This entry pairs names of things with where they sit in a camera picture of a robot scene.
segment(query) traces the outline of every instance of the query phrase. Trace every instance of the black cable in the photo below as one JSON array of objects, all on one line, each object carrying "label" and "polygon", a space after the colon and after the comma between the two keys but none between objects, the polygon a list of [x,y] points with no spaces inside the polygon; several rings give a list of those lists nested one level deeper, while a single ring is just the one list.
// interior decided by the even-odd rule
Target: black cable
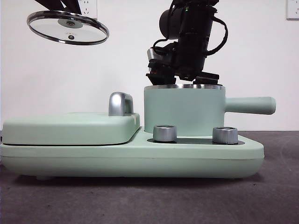
[{"label": "black cable", "polygon": [[214,48],[213,50],[208,50],[208,51],[204,52],[204,55],[206,55],[206,56],[215,54],[217,51],[219,51],[225,45],[226,41],[228,40],[228,27],[226,26],[225,22],[216,18],[215,16],[212,17],[212,20],[215,22],[218,22],[224,26],[225,35],[224,35],[222,42],[218,45],[218,47]]},{"label": "black cable", "polygon": [[171,13],[172,13],[172,8],[174,6],[174,1],[175,0],[172,0],[172,3],[170,5],[170,8],[169,8],[169,12],[168,12],[168,17],[167,17],[167,36],[165,39],[160,39],[160,40],[157,40],[154,45],[153,45],[153,50],[156,54],[159,54],[159,55],[163,55],[161,54],[161,52],[157,52],[156,51],[156,44],[159,43],[159,42],[164,42],[164,41],[168,41],[168,38],[169,38],[169,32],[170,32],[170,17],[171,17]]}]

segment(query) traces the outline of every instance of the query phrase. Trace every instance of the gray carpet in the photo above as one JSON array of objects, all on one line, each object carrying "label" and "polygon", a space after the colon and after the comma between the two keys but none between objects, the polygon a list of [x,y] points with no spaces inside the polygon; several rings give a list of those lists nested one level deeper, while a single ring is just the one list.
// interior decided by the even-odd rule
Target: gray carpet
[{"label": "gray carpet", "polygon": [[299,224],[299,132],[241,132],[265,145],[249,178],[56,178],[1,166],[2,224]]}]

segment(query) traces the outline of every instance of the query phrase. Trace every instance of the electrical outlet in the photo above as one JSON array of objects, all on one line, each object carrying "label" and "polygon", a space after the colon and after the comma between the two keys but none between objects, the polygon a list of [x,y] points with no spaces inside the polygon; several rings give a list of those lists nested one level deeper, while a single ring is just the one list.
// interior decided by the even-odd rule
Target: electrical outlet
[{"label": "electrical outlet", "polygon": [[98,3],[97,0],[78,0],[81,13],[93,19],[98,18]]},{"label": "electrical outlet", "polygon": [[287,0],[287,13],[288,20],[299,20],[299,0]]}]

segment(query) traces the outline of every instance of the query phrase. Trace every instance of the metal rim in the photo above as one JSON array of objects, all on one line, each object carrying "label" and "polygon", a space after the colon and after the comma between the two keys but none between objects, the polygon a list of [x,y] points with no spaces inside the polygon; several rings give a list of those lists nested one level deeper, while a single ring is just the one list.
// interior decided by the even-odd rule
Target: metal rim
[{"label": "metal rim", "polygon": [[[52,37],[43,33],[38,32],[37,30],[33,29],[31,27],[31,23],[33,21],[36,20],[41,20],[41,19],[67,19],[67,20],[75,20],[75,21],[79,21],[85,24],[88,24],[96,29],[101,30],[105,35],[106,38],[104,38],[103,40],[99,40],[99,41],[93,41],[93,42],[82,42],[82,41],[68,41],[68,40],[62,40],[56,37]],[[40,12],[35,12],[30,14],[27,17],[27,25],[29,26],[29,28],[37,35],[44,37],[48,40],[52,40],[52,41],[56,41],[59,43],[66,43],[66,44],[74,44],[74,45],[95,45],[95,44],[99,44],[99,43],[103,43],[105,42],[108,37],[109,37],[109,30],[108,28],[100,23],[97,20],[94,20],[92,18],[83,16],[83,15],[79,15],[76,13],[69,13],[69,12],[64,12],[64,11],[40,11]]]},{"label": "metal rim", "polygon": [[153,89],[211,89],[211,90],[225,90],[222,85],[205,85],[205,84],[172,84],[172,85],[150,85],[146,86],[144,90]]}]

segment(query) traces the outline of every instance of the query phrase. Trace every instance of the white wall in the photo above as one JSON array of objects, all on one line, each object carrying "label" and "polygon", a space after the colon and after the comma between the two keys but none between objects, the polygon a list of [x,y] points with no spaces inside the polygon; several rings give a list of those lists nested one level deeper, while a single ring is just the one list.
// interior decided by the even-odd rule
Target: white wall
[{"label": "white wall", "polygon": [[[146,51],[161,38],[158,21],[170,0],[100,0],[99,20],[110,38],[71,46],[32,33],[27,16],[43,7],[33,0],[1,1],[1,121],[60,112],[107,111],[114,91],[130,93],[143,119]],[[208,57],[228,97],[273,96],[275,115],[227,114],[240,130],[299,130],[299,21],[285,19],[285,0],[222,0],[218,17],[229,28],[226,46]],[[222,40],[215,24],[209,48]]]}]

